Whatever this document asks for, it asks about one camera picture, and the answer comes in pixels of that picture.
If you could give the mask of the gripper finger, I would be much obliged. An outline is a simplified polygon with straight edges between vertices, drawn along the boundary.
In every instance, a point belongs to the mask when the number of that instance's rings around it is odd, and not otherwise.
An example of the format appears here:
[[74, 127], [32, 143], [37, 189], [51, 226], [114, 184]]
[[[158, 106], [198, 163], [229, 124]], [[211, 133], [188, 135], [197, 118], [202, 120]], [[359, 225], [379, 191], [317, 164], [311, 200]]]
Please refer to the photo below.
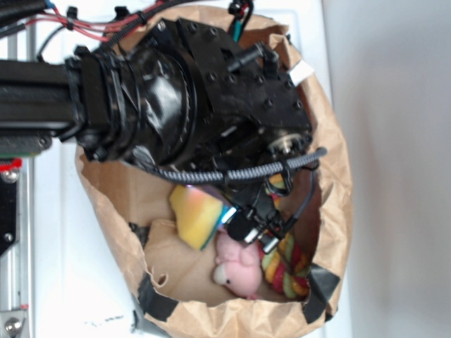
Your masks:
[[264, 186], [245, 184], [242, 187], [216, 188], [228, 210], [221, 216], [224, 232], [264, 231]]
[[264, 253], [269, 254], [284, 238], [285, 228], [281, 214], [276, 210], [261, 216], [255, 208], [241, 208], [227, 221], [227, 233], [243, 245], [260, 242]]

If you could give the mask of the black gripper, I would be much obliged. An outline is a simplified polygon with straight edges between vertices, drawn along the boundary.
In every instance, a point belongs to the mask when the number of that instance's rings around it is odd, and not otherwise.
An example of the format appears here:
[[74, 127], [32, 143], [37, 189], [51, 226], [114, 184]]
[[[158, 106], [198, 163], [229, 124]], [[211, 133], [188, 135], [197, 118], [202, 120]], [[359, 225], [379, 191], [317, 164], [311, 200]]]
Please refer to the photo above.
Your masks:
[[241, 47], [221, 28], [163, 19], [151, 32], [153, 82], [163, 101], [159, 165], [238, 169], [303, 155], [312, 126], [279, 56], [263, 42]]

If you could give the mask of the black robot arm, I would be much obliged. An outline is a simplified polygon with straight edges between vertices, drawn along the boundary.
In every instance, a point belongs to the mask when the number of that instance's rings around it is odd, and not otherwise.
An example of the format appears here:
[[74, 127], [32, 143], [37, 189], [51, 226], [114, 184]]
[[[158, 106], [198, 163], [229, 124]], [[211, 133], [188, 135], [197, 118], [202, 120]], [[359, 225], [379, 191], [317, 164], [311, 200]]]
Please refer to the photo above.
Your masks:
[[160, 20], [120, 56], [78, 47], [62, 65], [1, 62], [1, 155], [53, 138], [91, 161], [122, 161], [179, 184], [208, 184], [235, 208], [229, 235], [273, 249], [297, 221], [271, 197], [292, 191], [312, 126], [279, 55], [226, 31]]

